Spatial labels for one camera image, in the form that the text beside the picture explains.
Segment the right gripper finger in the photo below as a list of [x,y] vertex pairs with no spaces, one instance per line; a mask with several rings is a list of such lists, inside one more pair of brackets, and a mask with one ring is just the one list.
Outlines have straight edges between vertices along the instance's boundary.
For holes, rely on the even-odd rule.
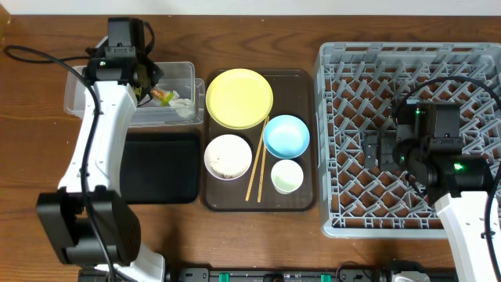
[[393,172],[400,169],[393,157],[397,143],[394,136],[383,136],[380,140],[380,170]]
[[364,135],[363,154],[364,168],[379,168],[380,137],[378,135]]

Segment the green orange snack wrapper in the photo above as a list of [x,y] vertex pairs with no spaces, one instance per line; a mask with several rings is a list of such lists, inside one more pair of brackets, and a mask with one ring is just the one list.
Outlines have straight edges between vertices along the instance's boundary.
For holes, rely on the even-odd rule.
[[173,91],[166,91],[162,89],[152,89],[150,95],[159,107],[167,107],[170,101],[175,97]]

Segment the white tissue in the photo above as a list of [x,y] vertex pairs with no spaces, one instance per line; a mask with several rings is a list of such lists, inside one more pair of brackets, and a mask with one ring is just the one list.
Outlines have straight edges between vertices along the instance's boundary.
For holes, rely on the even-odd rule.
[[173,97],[169,101],[169,106],[175,109],[175,112],[181,118],[190,119],[195,115],[192,100],[182,98],[176,91],[173,91]]

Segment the pale green cup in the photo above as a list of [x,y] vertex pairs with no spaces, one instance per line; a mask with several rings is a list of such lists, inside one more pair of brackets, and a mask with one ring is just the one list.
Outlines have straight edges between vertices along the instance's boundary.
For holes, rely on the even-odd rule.
[[281,194],[289,194],[298,190],[304,180],[301,166],[292,160],[281,160],[271,170],[272,185]]

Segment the white bowl with rice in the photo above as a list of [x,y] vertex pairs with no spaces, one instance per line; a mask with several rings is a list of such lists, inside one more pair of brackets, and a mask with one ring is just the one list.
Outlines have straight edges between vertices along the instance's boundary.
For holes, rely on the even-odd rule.
[[216,179],[234,180],[251,166],[252,151],[242,137],[225,134],[209,142],[204,151],[204,164]]

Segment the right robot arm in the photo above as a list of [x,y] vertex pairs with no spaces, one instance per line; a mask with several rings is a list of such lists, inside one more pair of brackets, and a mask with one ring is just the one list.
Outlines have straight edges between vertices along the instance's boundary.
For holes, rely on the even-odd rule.
[[366,133],[366,168],[403,171],[425,187],[446,232],[460,281],[500,279],[500,177],[487,160],[464,154],[460,108],[454,103],[406,104],[395,111],[395,132]]

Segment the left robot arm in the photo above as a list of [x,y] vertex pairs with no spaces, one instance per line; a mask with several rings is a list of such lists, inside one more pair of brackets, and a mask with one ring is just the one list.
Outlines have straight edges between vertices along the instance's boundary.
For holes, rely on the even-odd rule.
[[166,262],[141,241],[139,219],[121,196],[129,122],[162,71],[152,47],[108,42],[78,71],[86,108],[70,164],[57,191],[42,193],[37,213],[63,264],[98,270],[114,281],[164,281]]

